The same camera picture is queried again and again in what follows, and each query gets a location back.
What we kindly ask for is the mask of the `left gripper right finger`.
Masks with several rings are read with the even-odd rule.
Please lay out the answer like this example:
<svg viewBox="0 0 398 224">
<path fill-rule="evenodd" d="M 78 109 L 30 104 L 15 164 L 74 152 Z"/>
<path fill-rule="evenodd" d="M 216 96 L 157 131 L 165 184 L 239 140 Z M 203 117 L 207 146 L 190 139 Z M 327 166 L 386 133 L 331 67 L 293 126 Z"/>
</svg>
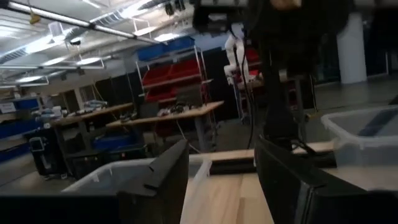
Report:
<svg viewBox="0 0 398 224">
<path fill-rule="evenodd" d="M 364 190 L 262 136 L 254 160 L 275 224 L 398 224 L 398 192 Z"/>
</svg>

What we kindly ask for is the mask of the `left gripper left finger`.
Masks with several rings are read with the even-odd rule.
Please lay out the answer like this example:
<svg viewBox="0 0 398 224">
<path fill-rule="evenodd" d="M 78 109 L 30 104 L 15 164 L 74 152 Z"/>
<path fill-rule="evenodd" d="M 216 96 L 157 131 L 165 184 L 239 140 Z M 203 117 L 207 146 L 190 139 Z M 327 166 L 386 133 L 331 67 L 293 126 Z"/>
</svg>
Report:
<svg viewBox="0 0 398 224">
<path fill-rule="evenodd" d="M 179 224 L 188 168 L 180 140 L 113 190 L 0 194 L 0 224 Z"/>
</svg>

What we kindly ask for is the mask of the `white pillar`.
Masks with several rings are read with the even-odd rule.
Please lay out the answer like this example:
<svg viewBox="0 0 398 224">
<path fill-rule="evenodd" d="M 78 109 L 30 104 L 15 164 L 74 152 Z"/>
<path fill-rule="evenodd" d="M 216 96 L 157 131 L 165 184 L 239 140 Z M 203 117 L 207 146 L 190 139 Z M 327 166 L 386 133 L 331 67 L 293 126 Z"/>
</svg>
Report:
<svg viewBox="0 0 398 224">
<path fill-rule="evenodd" d="M 336 36 L 342 84 L 367 80 L 364 53 L 363 20 L 358 12 L 351 13 L 345 28 Z"/>
</svg>

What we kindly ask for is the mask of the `clear plastic bin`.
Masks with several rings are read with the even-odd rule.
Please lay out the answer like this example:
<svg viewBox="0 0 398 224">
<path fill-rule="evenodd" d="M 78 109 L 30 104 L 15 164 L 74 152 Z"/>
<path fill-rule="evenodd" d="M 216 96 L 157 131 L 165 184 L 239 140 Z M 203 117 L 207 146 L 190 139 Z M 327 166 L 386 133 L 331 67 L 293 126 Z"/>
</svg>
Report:
<svg viewBox="0 0 398 224">
<path fill-rule="evenodd" d="M 398 176 L 398 106 L 325 114 L 339 168 Z"/>
<path fill-rule="evenodd" d="M 63 189 L 64 192 L 113 190 L 122 181 L 141 172 L 153 158 L 117 161 L 103 165 Z M 211 224 L 208 182 L 211 161 L 201 155 L 189 156 L 188 184 L 180 224 Z"/>
</svg>

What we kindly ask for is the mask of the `blue floor crate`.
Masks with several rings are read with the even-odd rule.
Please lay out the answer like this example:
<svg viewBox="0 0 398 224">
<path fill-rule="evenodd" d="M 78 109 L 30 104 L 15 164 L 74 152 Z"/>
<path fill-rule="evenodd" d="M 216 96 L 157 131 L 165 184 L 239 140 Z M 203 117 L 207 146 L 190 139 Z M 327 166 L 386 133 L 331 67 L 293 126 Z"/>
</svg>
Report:
<svg viewBox="0 0 398 224">
<path fill-rule="evenodd" d="M 93 140 L 92 147 L 96 150 L 113 150 L 119 147 L 134 145 L 137 142 L 135 135 L 103 136 Z"/>
</svg>

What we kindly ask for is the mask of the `wooden work table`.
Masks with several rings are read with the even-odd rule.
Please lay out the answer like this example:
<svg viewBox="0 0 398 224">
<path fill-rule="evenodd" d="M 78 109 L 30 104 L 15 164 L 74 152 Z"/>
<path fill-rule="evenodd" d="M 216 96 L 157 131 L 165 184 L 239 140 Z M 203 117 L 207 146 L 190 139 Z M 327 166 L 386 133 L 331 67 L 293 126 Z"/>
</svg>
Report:
<svg viewBox="0 0 398 224">
<path fill-rule="evenodd" d="M 135 120 L 129 120 L 124 123 L 121 121 L 114 121 L 112 123 L 106 124 L 107 128 L 115 128 L 120 126 L 134 126 L 138 124 L 146 124 L 146 123 L 158 123 L 161 121 L 169 121 L 169 120 L 180 120 L 185 118 L 194 118 L 195 127 L 198 136 L 198 142 L 200 147 L 200 152 L 210 152 L 210 145 L 207 143 L 205 139 L 205 128 L 204 122 L 202 121 L 202 117 L 207 114 L 210 114 L 212 111 L 220 107 L 224 104 L 224 101 L 215 101 L 211 103 L 207 103 L 199 108 L 195 108 L 192 110 L 184 111 L 179 114 L 169 114 L 166 116 L 156 116 L 151 118 L 140 118 Z"/>
</svg>

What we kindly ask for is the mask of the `wooden workbench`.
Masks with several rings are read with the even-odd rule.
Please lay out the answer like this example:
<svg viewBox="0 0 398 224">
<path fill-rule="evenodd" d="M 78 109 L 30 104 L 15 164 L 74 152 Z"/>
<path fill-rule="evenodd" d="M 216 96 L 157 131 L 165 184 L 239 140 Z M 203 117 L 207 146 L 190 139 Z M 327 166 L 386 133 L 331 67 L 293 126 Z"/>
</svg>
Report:
<svg viewBox="0 0 398 224">
<path fill-rule="evenodd" d="M 50 125 L 55 131 L 55 134 L 57 137 L 57 142 L 58 142 L 58 145 L 60 146 L 60 149 L 62 150 L 62 152 L 65 151 L 65 139 L 64 139 L 63 133 L 62 133 L 62 126 L 74 124 L 74 123 L 78 124 L 78 130 L 80 131 L 79 133 L 81 134 L 81 136 L 83 138 L 84 149 L 91 151 L 92 150 L 91 139 L 94 138 L 95 136 L 99 135 L 100 132 L 104 131 L 105 129 L 101 128 L 101 129 L 94 130 L 94 131 L 88 131 L 88 129 L 86 127 L 86 122 L 89 119 L 96 118 L 103 114 L 110 114 L 110 113 L 115 113 L 116 111 L 132 109 L 132 107 L 133 107 L 133 103 L 125 103 L 125 104 L 121 104 L 121 105 L 110 106 L 108 108 L 95 110 L 93 112 L 86 113 L 83 115 L 69 116 L 66 118 L 51 120 Z"/>
</svg>

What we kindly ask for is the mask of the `black equipment case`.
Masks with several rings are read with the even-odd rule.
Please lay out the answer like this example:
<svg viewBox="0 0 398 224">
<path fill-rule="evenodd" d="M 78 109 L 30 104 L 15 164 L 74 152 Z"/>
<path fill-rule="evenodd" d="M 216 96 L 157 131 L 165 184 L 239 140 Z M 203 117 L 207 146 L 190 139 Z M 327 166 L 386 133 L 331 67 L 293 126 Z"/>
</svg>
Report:
<svg viewBox="0 0 398 224">
<path fill-rule="evenodd" d="M 78 180 L 105 165 L 104 153 L 87 150 L 80 133 L 62 145 L 52 128 L 36 130 L 25 137 L 41 176 L 70 176 Z"/>
</svg>

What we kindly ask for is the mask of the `red and blue bin rack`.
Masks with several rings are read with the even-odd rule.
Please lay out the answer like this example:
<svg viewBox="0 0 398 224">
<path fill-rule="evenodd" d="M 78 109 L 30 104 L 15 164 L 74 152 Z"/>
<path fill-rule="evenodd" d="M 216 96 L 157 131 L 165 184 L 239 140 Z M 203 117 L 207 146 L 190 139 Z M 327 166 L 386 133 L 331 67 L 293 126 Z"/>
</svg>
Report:
<svg viewBox="0 0 398 224">
<path fill-rule="evenodd" d="M 179 93 L 198 88 L 202 100 L 211 99 L 205 59 L 195 40 L 189 36 L 137 51 L 137 73 L 146 102 L 175 101 Z"/>
</svg>

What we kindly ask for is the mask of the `blue storage bin shelf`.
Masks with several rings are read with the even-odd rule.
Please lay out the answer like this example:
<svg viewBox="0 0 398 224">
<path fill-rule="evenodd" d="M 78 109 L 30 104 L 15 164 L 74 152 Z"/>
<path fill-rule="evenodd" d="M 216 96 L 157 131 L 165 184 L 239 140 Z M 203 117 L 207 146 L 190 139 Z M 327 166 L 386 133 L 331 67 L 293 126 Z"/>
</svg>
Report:
<svg viewBox="0 0 398 224">
<path fill-rule="evenodd" d="M 41 109 L 38 96 L 0 99 L 0 163 L 27 154 L 27 134 L 39 128 L 32 112 Z"/>
</svg>

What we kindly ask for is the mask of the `white ceiling vent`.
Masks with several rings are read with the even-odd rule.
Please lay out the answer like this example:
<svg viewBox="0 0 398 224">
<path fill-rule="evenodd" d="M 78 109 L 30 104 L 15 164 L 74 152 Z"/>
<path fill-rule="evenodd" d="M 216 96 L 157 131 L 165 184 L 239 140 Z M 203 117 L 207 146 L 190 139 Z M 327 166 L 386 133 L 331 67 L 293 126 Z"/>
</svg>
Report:
<svg viewBox="0 0 398 224">
<path fill-rule="evenodd" d="M 51 22 L 48 24 L 48 28 L 54 41 L 63 41 L 65 39 L 63 27 L 60 22 Z"/>
</svg>

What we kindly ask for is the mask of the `black overhead light bar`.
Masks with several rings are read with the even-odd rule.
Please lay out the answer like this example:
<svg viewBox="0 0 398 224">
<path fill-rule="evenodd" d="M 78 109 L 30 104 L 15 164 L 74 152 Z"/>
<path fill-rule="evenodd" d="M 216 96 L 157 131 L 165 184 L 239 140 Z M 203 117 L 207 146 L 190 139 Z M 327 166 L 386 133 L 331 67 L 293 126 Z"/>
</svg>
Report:
<svg viewBox="0 0 398 224">
<path fill-rule="evenodd" d="M 57 14 L 54 13 L 52 11 L 46 11 L 44 9 L 41 8 L 37 8 L 37 7 L 32 7 L 29 6 L 27 4 L 22 4 L 22 3 L 18 3 L 15 1 L 11 1 L 11 0 L 0 0 L 0 8 L 1 9 L 6 9 L 9 11 L 14 11 L 14 12 L 18 12 L 18 13 L 23 13 L 23 14 L 36 14 L 44 19 L 48 19 L 48 20 L 52 20 L 52 21 L 57 21 L 57 22 L 61 22 L 61 23 L 65 23 L 65 24 L 70 24 L 73 26 L 78 26 L 78 27 L 82 27 L 84 29 L 89 29 L 89 30 L 95 30 L 98 32 L 103 32 L 106 34 L 111 34 L 111 35 L 115 35 L 118 37 L 124 37 L 127 39 L 134 39 L 134 40 L 140 40 L 143 42 L 147 42 L 150 44 L 159 44 L 160 42 L 153 40 L 153 39 L 149 39 L 146 37 L 141 37 L 141 36 L 137 36 L 134 34 L 130 34 L 127 32 L 122 32 L 120 30 L 116 30 L 116 29 L 112 29 L 109 27 L 105 27 L 105 26 L 101 26 L 98 24 L 95 24 L 93 22 L 88 22 L 88 21 L 84 21 L 81 19 L 76 19 L 74 17 L 68 17 L 65 16 L 63 14 Z"/>
</svg>

